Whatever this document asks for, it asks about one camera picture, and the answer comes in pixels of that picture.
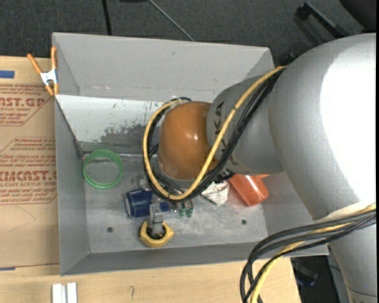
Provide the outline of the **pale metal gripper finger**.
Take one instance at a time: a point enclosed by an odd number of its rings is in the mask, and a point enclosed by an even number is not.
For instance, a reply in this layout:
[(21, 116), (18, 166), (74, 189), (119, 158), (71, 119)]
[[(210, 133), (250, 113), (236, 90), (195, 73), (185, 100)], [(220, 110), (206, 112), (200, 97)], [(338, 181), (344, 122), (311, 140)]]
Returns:
[(152, 203), (150, 205), (150, 215), (148, 227), (151, 234), (164, 234), (163, 227), (163, 212), (159, 203)]

